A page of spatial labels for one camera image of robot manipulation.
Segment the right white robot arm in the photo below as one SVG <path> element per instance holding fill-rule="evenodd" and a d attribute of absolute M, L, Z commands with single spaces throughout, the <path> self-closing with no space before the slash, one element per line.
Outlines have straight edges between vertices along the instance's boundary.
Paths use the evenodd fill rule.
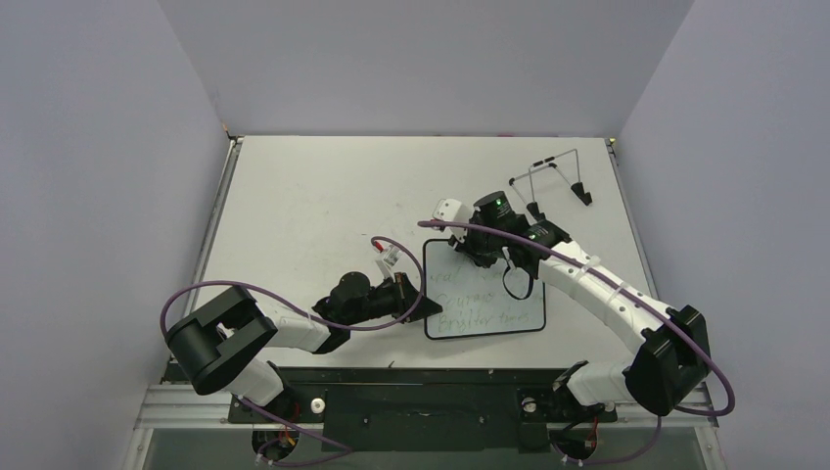
<path fill-rule="evenodd" d="M 599 403 L 634 401 L 658 416 L 679 408 L 710 373 L 706 320 L 687 305 L 674 308 L 635 289 L 587 253 L 549 220 L 528 221 L 501 192 L 473 206 L 446 199 L 433 217 L 449 224 L 456 251 L 479 267 L 507 261 L 568 295 L 625 345 L 629 354 L 611 362 L 581 361 L 555 382 L 554 409 L 566 418 Z"/>

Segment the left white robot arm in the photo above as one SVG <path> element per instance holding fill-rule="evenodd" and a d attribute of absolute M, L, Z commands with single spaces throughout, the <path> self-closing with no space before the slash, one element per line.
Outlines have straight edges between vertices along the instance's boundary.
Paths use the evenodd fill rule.
<path fill-rule="evenodd" d="M 389 318 L 393 325 L 437 315 L 442 306 L 416 288 L 403 272 L 378 284 L 352 271 L 313 314 L 269 310 L 248 286 L 229 284 L 223 292 L 177 321 L 164 325 L 162 336 L 200 396 L 225 391 L 243 399 L 266 420 L 279 421 L 301 412 L 291 387 L 275 364 L 258 359 L 266 348 L 327 354 L 341 347 L 353 331 L 370 320 Z"/>

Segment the small black-framed whiteboard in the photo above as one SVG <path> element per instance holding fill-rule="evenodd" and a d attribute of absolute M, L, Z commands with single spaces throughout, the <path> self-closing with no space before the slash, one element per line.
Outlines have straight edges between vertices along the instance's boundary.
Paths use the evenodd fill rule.
<path fill-rule="evenodd" d="M 427 297 L 442 312 L 425 320 L 431 340 L 541 331 L 546 326 L 545 288 L 499 258 L 478 267 L 444 239 L 422 246 Z"/>

